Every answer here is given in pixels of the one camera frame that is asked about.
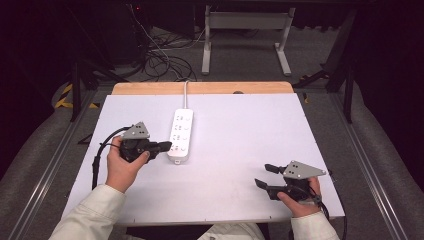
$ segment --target dark floor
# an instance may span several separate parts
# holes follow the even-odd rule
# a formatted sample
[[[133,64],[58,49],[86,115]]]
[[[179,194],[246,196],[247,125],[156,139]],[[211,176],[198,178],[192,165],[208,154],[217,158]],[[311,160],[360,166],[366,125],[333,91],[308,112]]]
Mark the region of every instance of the dark floor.
[[[198,81],[296,83],[301,76],[320,70],[319,64],[325,62],[337,31],[323,33],[292,28],[286,46],[291,77],[283,76],[273,49],[280,34],[278,31],[261,30],[246,38],[231,32],[217,33],[212,39],[208,76],[200,74],[202,43],[166,53],[187,60]],[[147,79],[147,76],[140,73],[130,79],[139,81]],[[175,73],[169,72],[159,80],[175,79]],[[343,92],[326,93],[323,88],[325,82],[319,80],[296,91],[323,158],[334,173],[334,184],[346,208],[347,239],[424,239],[424,229],[421,228],[424,220],[423,193],[413,182],[380,125],[364,106],[360,90],[354,89],[353,124],[349,125],[340,115]],[[52,99],[53,104],[63,87]],[[102,104],[112,88],[113,83],[101,82],[96,92],[84,91],[83,95],[87,96],[86,99],[93,95],[93,99],[88,100]],[[307,93],[308,103],[300,92]],[[101,108],[86,109],[79,122],[70,124],[72,109],[57,108],[28,139],[0,183],[0,239],[11,236],[22,213],[27,222],[19,221],[13,236],[21,236],[20,239],[48,238],[60,220],[66,196],[87,149],[86,145],[77,143],[94,131],[100,111]],[[68,144],[62,141],[63,136],[70,136]],[[58,146],[66,146],[61,149],[63,154],[57,151]],[[62,156],[59,159],[61,165],[51,178],[51,184],[45,186],[47,194],[40,197],[32,214],[28,214],[28,209],[24,209],[31,194],[37,190],[40,179],[51,173],[45,170],[59,155]],[[343,219],[331,222],[341,237]],[[271,239],[288,239],[289,227],[289,222],[270,224]],[[125,228],[116,227],[110,239],[120,239],[123,232]]]

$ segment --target sleeve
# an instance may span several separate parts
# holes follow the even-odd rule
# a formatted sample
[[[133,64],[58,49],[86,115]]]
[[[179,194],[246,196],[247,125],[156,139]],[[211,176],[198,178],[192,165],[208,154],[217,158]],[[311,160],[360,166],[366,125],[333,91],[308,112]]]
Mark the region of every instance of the sleeve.
[[[294,239],[296,240],[338,240],[336,230],[322,212],[305,217],[292,218]]]
[[[58,223],[50,239],[108,239],[124,202],[123,193],[99,185]]]

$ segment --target yellow and black tape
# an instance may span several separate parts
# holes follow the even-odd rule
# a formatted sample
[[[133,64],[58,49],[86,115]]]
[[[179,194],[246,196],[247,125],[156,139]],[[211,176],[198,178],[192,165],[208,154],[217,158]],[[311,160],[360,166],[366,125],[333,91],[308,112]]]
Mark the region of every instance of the yellow and black tape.
[[[73,108],[74,105],[72,103],[65,102],[66,97],[68,96],[69,92],[72,90],[72,83],[69,82],[68,85],[66,85],[65,89],[63,89],[62,95],[60,95],[59,101],[57,101],[55,108],[60,107],[66,107],[66,108]],[[99,108],[100,103],[91,103],[89,108]]]

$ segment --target power strip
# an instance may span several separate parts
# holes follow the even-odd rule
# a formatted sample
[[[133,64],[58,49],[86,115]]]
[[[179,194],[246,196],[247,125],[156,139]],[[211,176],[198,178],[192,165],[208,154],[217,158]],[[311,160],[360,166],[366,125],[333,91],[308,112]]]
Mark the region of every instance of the power strip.
[[[193,115],[193,110],[187,108],[175,111],[169,138],[172,146],[168,151],[168,158],[177,165],[188,160]]]

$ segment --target person's left hand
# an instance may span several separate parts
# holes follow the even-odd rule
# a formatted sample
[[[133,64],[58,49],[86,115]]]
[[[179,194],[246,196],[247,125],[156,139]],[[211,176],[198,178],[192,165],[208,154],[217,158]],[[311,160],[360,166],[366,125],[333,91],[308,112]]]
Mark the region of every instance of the person's left hand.
[[[106,185],[125,193],[134,183],[137,172],[147,162],[149,152],[143,152],[132,163],[125,161],[119,155],[119,147],[122,138],[120,136],[112,139],[109,154],[107,155],[107,179]]]

